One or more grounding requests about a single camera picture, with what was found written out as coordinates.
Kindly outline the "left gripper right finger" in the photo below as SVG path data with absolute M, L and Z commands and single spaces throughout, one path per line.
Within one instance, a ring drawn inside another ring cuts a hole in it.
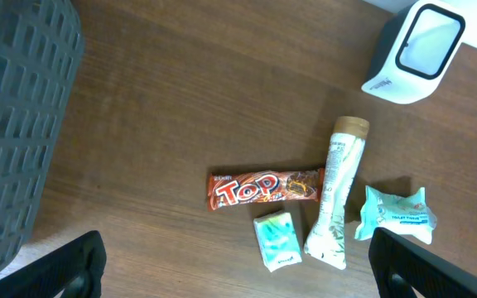
M 477 297 L 477 276 L 386 228 L 376 228 L 369 261 L 382 297 Z

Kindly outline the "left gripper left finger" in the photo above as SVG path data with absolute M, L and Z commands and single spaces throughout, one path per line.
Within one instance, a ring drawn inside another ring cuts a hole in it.
M 107 261 L 99 231 L 89 231 L 0 280 L 0 298 L 99 298 Z

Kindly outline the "mint green tissue roll pack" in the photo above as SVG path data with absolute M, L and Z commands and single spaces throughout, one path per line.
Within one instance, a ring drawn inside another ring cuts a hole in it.
M 376 228 L 386 228 L 398 235 L 412 235 L 427 245 L 431 244 L 437 220 L 426 204 L 425 187 L 408 197 L 385 194 L 371 186 L 365 188 L 365 194 L 355 240 L 371 239 Z

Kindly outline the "white tube with brown cap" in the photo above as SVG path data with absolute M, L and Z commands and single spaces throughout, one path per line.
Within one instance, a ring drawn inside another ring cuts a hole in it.
M 305 241 L 305 253 L 340 270 L 345 260 L 345 204 L 364 153 L 369 122 L 337 118 L 330 137 L 319 215 Z

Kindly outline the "small green tissue packet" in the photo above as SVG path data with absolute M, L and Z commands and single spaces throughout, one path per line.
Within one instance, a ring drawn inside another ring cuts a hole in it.
M 264 266 L 274 272 L 302 262 L 301 247 L 288 212 L 269 214 L 253 221 Z

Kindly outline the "red Top chocolate bar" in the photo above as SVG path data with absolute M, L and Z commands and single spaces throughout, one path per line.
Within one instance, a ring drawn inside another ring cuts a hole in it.
M 325 170 L 259 171 L 238 175 L 210 175 L 207 207 L 272 203 L 288 200 L 315 200 L 321 197 Z

